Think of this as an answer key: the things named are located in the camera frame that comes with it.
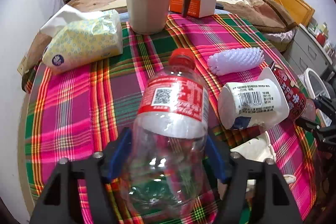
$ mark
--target logo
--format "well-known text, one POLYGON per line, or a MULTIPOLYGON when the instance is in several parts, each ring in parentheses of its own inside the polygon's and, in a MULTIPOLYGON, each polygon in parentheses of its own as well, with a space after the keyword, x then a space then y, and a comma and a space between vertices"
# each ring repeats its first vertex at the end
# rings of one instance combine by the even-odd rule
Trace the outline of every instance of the logo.
POLYGON ((64 63, 64 58, 63 56, 61 56, 60 54, 57 54, 53 57, 52 59, 52 63, 55 65, 55 66, 60 66, 61 64, 64 63))

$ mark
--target blue gripper pad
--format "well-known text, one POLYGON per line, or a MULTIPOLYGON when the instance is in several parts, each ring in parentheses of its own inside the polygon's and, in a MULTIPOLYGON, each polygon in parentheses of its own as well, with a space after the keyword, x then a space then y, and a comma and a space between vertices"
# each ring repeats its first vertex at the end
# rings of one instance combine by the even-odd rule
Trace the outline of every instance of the blue gripper pad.
POLYGON ((132 146, 132 130, 124 128, 118 139, 111 141, 104 149, 104 163, 100 173, 105 183, 110 183, 120 176, 123 165, 127 160, 132 146))
POLYGON ((226 142, 218 140, 211 130, 208 130, 205 154, 209 157, 209 163, 215 177, 222 183, 231 180, 233 166, 230 163, 229 146, 226 142))

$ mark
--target white plastic cup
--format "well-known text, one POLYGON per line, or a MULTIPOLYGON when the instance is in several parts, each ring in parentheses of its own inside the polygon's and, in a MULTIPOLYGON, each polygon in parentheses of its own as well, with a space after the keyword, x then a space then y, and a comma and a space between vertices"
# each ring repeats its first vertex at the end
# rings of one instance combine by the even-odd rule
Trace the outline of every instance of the white plastic cup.
POLYGON ((219 95, 218 112, 226 129, 258 125, 268 130, 287 118, 289 108, 278 81, 267 67, 258 81, 226 83, 219 95))

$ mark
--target red label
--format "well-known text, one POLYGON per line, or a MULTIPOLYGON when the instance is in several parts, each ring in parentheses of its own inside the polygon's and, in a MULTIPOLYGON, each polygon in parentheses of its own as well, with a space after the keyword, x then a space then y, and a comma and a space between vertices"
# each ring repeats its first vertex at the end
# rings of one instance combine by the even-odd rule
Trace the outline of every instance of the red label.
POLYGON ((278 66, 273 68, 273 74, 278 80, 282 91, 286 97, 289 106, 288 117, 291 120, 296 120, 302 112, 305 110, 307 105, 307 98, 301 92, 300 88, 294 80, 292 80, 289 75, 278 66))
POLYGON ((174 112, 202 122, 203 93, 203 87, 188 78, 161 76, 148 82, 138 114, 149 111, 174 112))

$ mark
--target barcode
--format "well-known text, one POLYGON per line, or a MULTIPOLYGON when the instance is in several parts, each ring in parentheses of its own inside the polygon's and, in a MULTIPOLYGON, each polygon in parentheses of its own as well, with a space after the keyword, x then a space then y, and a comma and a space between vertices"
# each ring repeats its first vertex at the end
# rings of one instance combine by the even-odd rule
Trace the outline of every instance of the barcode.
POLYGON ((162 88, 156 89, 154 94, 154 101, 152 105, 167 105, 170 104, 170 94, 172 89, 162 88))
POLYGON ((203 90, 203 121, 208 123, 209 116, 209 94, 203 90))
POLYGON ((239 93, 241 106, 261 106, 263 104, 260 91, 239 93))

